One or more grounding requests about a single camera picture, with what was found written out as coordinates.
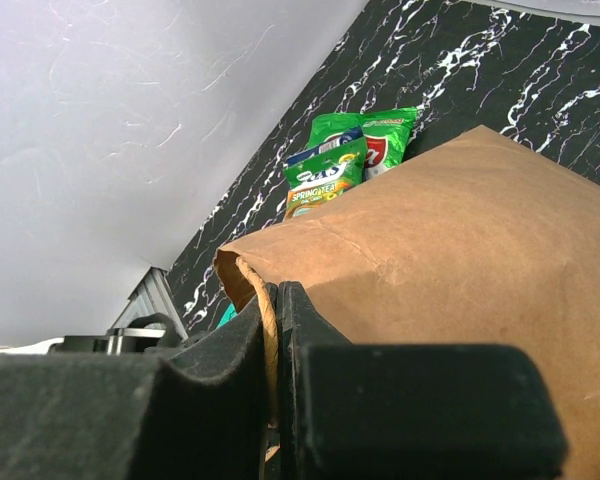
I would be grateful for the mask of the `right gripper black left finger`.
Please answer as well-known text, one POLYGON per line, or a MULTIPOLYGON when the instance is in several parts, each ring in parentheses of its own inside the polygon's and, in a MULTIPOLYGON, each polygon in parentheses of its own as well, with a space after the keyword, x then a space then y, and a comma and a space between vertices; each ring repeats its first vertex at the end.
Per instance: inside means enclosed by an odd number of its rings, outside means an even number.
POLYGON ((176 355, 0 355, 0 479, 260 479, 256 300, 176 355))

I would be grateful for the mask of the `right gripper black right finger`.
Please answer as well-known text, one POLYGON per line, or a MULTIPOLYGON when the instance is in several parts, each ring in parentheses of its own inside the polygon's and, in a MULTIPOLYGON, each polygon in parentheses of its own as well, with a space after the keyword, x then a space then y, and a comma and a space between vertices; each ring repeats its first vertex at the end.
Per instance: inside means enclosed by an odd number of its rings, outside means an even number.
POLYGON ((354 344, 303 286, 282 283, 278 399, 283 479, 556 479, 568 441, 522 350, 354 344))

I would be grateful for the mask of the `brown paper bag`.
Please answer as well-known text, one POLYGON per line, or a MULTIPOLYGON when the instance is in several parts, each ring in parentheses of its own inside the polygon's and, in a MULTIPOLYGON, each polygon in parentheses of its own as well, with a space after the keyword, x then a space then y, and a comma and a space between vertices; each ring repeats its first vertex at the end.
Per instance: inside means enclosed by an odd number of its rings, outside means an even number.
POLYGON ((600 187, 477 127, 310 212, 219 248, 244 307, 297 281, 357 343, 523 349, 570 442, 566 475, 600 477, 600 187))

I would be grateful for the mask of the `dark green snack packet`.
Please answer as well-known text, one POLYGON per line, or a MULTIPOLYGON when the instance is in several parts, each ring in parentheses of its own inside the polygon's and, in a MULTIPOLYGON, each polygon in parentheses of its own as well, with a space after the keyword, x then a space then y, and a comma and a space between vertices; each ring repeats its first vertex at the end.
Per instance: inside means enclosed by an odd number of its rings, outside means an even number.
POLYGON ((289 185, 284 219, 289 220, 321 206, 363 181, 367 142, 364 136, 287 164, 289 185))

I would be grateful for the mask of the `green cassava chips bag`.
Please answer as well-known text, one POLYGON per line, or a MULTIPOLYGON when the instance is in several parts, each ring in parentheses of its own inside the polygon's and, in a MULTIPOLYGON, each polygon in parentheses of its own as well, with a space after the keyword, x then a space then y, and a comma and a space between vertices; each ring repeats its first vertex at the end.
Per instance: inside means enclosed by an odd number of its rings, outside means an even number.
POLYGON ((418 115, 415 107, 372 113, 322 114, 312 121, 307 146, 313 147, 360 127, 367 142, 364 164, 364 180, 367 181, 403 162, 418 115))

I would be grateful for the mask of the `teal snack packet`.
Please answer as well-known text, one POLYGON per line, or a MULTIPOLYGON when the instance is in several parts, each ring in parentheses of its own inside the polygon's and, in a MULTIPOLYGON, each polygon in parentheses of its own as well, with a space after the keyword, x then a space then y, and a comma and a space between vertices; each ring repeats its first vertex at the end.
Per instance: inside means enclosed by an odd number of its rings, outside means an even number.
POLYGON ((236 308, 232 302, 229 302, 225 308, 222 308, 217 315, 217 319, 214 321, 214 329, 227 324, 230 320, 232 320, 237 315, 236 308))

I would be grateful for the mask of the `blue chips bag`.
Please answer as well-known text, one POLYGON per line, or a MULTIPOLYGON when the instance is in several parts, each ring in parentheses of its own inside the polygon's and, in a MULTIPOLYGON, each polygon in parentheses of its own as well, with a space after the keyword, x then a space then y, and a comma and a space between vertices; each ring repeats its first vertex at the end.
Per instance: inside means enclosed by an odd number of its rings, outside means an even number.
POLYGON ((356 126, 339 134, 331 135, 324 142, 321 142, 316 146, 309 147, 301 152, 298 152, 288 157, 284 163, 284 167, 287 168, 293 166, 311 157, 322 154, 324 152, 327 152, 329 150, 332 150, 334 148, 337 148, 341 145, 344 145, 362 137, 363 131, 360 126, 356 126))

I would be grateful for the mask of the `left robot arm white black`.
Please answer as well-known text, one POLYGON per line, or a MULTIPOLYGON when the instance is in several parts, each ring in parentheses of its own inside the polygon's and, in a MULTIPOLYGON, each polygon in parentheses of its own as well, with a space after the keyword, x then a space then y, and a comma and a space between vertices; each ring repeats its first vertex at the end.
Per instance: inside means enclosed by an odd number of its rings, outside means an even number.
POLYGON ((153 347, 175 348, 188 338, 179 320, 164 313, 137 317, 113 326, 102 335, 66 335, 19 347, 0 346, 0 354, 47 355, 51 353, 96 353, 120 355, 143 353, 153 347))

